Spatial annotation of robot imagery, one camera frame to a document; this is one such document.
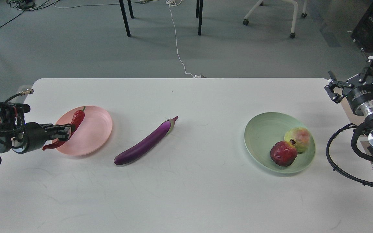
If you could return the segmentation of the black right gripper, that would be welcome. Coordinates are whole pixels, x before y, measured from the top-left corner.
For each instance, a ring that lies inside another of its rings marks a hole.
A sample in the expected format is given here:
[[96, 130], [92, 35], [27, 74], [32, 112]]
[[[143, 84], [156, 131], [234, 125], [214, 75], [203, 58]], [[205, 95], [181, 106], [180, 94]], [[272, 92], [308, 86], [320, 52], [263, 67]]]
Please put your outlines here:
[[369, 116], [373, 114], [373, 56], [367, 57], [365, 67], [357, 74], [359, 84], [368, 84], [352, 89], [350, 82], [338, 81], [332, 71], [328, 71], [328, 74], [330, 78], [324, 89], [334, 103], [338, 104], [346, 97], [354, 115]]

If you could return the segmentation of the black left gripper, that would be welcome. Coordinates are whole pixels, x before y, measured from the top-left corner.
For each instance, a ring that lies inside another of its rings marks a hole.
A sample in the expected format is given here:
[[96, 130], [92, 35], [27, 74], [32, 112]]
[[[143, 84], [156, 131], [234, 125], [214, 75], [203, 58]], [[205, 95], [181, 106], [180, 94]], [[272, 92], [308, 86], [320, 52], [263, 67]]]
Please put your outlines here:
[[73, 124], [44, 124], [29, 122], [25, 124], [26, 145], [22, 147], [21, 154], [40, 149], [46, 141], [68, 141], [74, 131]]

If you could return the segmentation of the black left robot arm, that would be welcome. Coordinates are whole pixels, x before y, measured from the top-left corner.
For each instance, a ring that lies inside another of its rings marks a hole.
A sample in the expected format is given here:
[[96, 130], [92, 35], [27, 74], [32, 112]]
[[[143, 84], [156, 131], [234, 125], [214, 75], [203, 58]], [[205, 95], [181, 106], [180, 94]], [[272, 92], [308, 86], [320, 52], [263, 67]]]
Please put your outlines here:
[[10, 150], [18, 154], [34, 151], [54, 139], [66, 142], [76, 130], [71, 123], [54, 125], [25, 122], [25, 114], [30, 111], [30, 106], [12, 102], [12, 99], [32, 93], [33, 89], [27, 89], [0, 102], [0, 154]]

